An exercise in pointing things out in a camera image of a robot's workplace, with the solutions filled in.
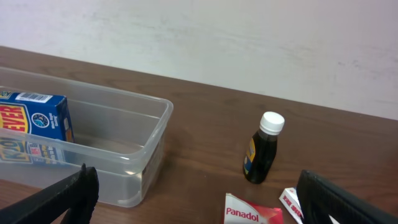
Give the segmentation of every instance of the round logo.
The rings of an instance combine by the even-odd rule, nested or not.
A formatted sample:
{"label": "round logo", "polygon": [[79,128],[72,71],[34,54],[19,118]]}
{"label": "round logo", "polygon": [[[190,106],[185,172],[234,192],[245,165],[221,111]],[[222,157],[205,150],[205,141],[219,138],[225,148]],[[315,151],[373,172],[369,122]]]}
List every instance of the round logo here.
{"label": "round logo", "polygon": [[50,124],[49,119],[41,113],[34,113],[32,115],[32,121],[39,128],[46,128]]}

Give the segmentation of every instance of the plastic bin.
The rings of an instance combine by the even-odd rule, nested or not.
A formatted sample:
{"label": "plastic bin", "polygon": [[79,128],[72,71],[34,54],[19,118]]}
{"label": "plastic bin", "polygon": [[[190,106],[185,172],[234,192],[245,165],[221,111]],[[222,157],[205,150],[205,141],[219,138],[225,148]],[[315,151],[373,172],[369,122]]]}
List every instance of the plastic bin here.
{"label": "plastic bin", "polygon": [[[75,144],[0,128],[0,179],[45,188],[80,170],[97,169],[99,201],[133,207],[144,198],[164,152],[164,131],[173,110],[165,99],[0,67],[0,91],[36,92],[68,98]],[[26,153],[47,146],[58,161]],[[15,144],[20,148],[4,148]],[[45,161],[45,165],[34,161]]]}

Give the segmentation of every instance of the bottle label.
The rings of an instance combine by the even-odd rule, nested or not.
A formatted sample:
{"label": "bottle label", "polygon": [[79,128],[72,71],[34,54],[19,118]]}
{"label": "bottle label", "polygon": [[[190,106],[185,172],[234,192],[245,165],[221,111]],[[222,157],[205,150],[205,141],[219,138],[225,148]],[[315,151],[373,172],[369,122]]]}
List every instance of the bottle label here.
{"label": "bottle label", "polygon": [[249,149],[246,151],[246,156],[244,157],[244,171],[246,174],[249,173],[251,164],[253,163],[254,156],[256,155],[256,146],[254,145],[253,138],[250,140]]}

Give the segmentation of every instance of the white cap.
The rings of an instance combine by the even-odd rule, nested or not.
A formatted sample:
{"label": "white cap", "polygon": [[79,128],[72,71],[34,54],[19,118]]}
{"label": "white cap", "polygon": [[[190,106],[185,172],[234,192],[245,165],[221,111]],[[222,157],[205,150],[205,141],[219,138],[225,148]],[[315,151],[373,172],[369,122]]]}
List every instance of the white cap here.
{"label": "white cap", "polygon": [[262,115],[260,129],[270,135],[278,135],[284,127],[285,119],[275,112],[265,112]]}

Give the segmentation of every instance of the bottle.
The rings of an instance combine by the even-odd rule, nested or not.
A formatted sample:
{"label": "bottle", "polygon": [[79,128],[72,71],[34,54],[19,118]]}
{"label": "bottle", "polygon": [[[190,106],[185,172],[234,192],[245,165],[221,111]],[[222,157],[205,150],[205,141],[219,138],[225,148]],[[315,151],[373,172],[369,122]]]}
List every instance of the bottle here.
{"label": "bottle", "polygon": [[275,112],[265,112],[262,115],[260,129],[250,140],[243,162],[245,178],[261,184],[266,179],[272,162],[275,159],[278,134],[284,127],[285,119]]}

